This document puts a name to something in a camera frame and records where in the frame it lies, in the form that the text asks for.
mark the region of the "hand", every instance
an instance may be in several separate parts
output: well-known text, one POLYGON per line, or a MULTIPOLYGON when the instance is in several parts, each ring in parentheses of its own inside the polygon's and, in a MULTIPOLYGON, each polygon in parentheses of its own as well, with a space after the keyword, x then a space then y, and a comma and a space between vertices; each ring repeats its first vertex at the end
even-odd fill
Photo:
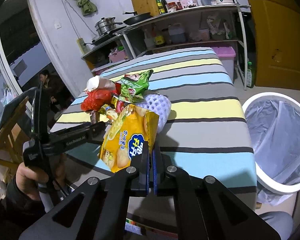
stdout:
MULTIPOLYGON (((60 156, 60 162, 55 170, 55 179, 60 184, 61 187, 65 186, 65 160, 66 155, 62 154, 60 156)), ((39 191, 36 182, 47 183, 49 176, 42 169, 37 167, 26 167, 24 163, 21 163, 17 169, 16 173, 16 183, 18 189, 26 194, 32 200, 40 201, 39 191)))

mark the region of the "green snack bag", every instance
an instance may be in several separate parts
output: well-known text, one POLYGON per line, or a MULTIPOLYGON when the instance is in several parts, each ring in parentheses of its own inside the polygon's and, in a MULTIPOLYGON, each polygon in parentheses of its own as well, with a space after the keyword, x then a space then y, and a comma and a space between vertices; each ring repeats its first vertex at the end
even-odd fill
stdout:
POLYGON ((149 78, 153 70, 147 70, 134 75, 124 75, 121 79, 120 101, 128 103, 139 103, 143 101, 143 92, 149 87, 149 78))

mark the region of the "striped mattress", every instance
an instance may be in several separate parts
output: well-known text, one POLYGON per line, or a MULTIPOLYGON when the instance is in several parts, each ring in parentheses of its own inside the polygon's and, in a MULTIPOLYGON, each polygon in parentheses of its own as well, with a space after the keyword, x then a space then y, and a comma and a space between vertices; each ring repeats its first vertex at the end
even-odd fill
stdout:
MULTIPOLYGON (((102 76, 119 81, 124 74, 148 69, 154 71, 149 89, 172 103, 167 124, 157 136, 162 153, 190 175, 215 176, 234 193, 249 194, 255 201, 257 177, 248 127, 232 81, 215 52, 189 48, 143 56, 102 76)), ((89 114, 80 108, 86 96, 83 92, 51 131, 89 122, 89 114)), ((109 171, 96 157, 97 145, 79 148, 68 154, 109 171)))

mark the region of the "red plastic bag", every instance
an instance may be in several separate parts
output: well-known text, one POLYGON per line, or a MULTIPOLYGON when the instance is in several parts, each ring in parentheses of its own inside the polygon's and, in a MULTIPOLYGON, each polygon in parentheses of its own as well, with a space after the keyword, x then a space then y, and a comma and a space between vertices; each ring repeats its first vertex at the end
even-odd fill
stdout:
POLYGON ((88 92, 88 97, 81 103, 82 111, 99 111, 104 104, 110 104, 112 99, 109 90, 93 90, 88 92))

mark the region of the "green bottle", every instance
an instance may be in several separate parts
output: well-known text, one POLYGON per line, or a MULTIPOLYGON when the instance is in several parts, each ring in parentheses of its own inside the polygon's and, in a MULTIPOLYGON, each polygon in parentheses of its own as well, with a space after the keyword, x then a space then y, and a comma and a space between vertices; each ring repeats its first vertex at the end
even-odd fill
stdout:
POLYGON ((255 82, 256 82, 256 67, 252 65, 251 61, 248 61, 247 87, 253 88, 255 82))
POLYGON ((156 0, 156 1, 157 1, 157 6, 159 8, 160 14, 165 14, 166 11, 165 11, 165 9, 164 9, 163 4, 161 3, 161 1, 160 0, 156 0))

